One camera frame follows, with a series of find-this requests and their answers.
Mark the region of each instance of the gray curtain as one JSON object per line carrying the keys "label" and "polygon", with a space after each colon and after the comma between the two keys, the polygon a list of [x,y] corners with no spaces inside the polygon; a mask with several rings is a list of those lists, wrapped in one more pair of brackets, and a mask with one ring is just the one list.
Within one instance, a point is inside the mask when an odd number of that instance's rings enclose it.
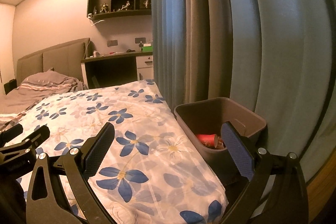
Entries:
{"label": "gray curtain", "polygon": [[169,107],[184,102],[186,0],[152,0],[154,78]]}
{"label": "gray curtain", "polygon": [[179,17],[186,24],[185,102],[225,96],[255,111],[268,123],[260,145],[297,153],[307,181],[336,143],[335,3],[185,0]]}

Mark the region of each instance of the striped blanket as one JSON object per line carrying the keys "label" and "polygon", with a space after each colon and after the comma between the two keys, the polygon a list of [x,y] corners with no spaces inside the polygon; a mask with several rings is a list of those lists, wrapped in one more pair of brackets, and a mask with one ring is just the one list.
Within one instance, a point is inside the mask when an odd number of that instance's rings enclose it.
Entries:
{"label": "striped blanket", "polygon": [[86,90],[77,78],[55,71],[40,72],[27,77],[7,95],[0,95],[0,132],[16,125],[27,111],[54,94]]}

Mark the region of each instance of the electrical outlet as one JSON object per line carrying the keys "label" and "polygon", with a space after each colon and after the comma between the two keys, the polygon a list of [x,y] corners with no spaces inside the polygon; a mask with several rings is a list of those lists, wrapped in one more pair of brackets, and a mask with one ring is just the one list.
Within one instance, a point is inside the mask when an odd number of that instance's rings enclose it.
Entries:
{"label": "electrical outlet", "polygon": [[118,40],[109,40],[109,41],[107,41],[107,46],[108,47],[118,46]]}
{"label": "electrical outlet", "polygon": [[140,44],[140,43],[142,43],[142,44],[146,44],[146,38],[145,38],[145,37],[137,37],[137,38],[135,39],[135,43],[136,43],[136,44]]}

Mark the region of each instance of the upholstered headboard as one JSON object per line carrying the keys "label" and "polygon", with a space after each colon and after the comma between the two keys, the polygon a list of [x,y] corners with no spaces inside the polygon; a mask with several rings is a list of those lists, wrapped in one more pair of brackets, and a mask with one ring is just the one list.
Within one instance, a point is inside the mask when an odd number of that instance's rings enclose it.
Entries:
{"label": "upholstered headboard", "polygon": [[90,38],[77,39],[20,58],[16,66],[17,85],[20,85],[26,77],[45,72],[50,68],[83,81],[81,60],[84,58],[84,53],[85,57],[92,54],[89,43]]}

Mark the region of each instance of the black bracket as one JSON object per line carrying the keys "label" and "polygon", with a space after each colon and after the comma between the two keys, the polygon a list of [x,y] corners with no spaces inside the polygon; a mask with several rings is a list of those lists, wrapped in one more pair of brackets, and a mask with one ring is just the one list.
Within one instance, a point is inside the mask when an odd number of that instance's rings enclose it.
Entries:
{"label": "black bracket", "polygon": [[[97,136],[67,154],[39,155],[27,195],[27,224],[112,223],[117,224],[91,189],[88,179],[96,174],[115,137],[114,126],[106,123]],[[85,218],[75,216],[65,196],[59,175],[66,175]]]}
{"label": "black bracket", "polygon": [[[257,149],[234,129],[230,122],[222,125],[223,141],[241,176],[248,179],[236,202],[220,224],[308,223],[308,196],[300,162],[295,153],[271,155]],[[276,175],[273,187],[260,215],[251,219],[270,175]]]}
{"label": "black bracket", "polygon": [[[3,141],[8,142],[22,133],[20,124],[5,131]],[[21,143],[0,148],[0,173],[11,176],[14,179],[31,172],[36,162],[36,151],[50,136],[47,126],[41,126]]]}

